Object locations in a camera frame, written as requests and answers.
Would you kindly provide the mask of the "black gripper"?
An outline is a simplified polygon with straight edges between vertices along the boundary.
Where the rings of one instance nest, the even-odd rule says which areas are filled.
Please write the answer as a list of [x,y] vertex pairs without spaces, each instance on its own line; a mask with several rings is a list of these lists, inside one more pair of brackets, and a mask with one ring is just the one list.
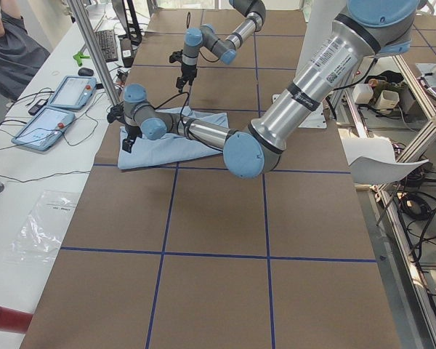
[[118,121],[124,125],[127,136],[122,140],[121,149],[125,152],[131,152],[136,140],[142,137],[142,132],[138,126],[132,126],[128,124],[122,103],[114,105],[110,108],[110,111],[107,114],[107,121],[109,124]]
[[188,84],[189,86],[193,85],[193,81],[195,80],[198,72],[197,61],[197,56],[189,57],[187,55],[184,55],[182,50],[172,52],[172,54],[169,56],[170,63],[181,63],[182,75],[178,77],[176,81],[176,88],[179,91],[182,91],[186,84]]

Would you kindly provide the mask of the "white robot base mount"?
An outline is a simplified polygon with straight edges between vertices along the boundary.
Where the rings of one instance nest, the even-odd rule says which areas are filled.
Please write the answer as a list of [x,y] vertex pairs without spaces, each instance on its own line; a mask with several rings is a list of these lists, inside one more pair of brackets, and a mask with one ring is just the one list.
[[323,113],[323,105],[320,104],[318,108],[312,112],[300,125],[299,128],[306,129],[326,129],[327,123]]

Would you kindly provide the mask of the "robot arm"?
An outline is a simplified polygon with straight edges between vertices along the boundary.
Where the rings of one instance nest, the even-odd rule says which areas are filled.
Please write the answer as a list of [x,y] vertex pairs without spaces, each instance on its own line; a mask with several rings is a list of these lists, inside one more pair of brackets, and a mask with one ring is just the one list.
[[231,64],[237,51],[254,33],[261,31],[266,19],[266,7],[261,0],[231,1],[230,5],[244,16],[243,22],[225,39],[221,39],[210,24],[189,28],[185,32],[183,49],[172,52],[170,63],[181,63],[182,75],[176,80],[176,88],[182,92],[185,85],[191,86],[197,77],[198,56],[201,48],[206,48],[219,61]]
[[130,152],[136,140],[158,140],[173,133],[221,151],[237,177],[253,178],[273,170],[289,135],[365,57],[399,55],[411,43],[411,27],[422,1],[348,1],[333,19],[331,35],[300,68],[265,114],[241,130],[228,129],[182,113],[157,111],[145,88],[130,84],[108,121],[125,126],[121,147]]

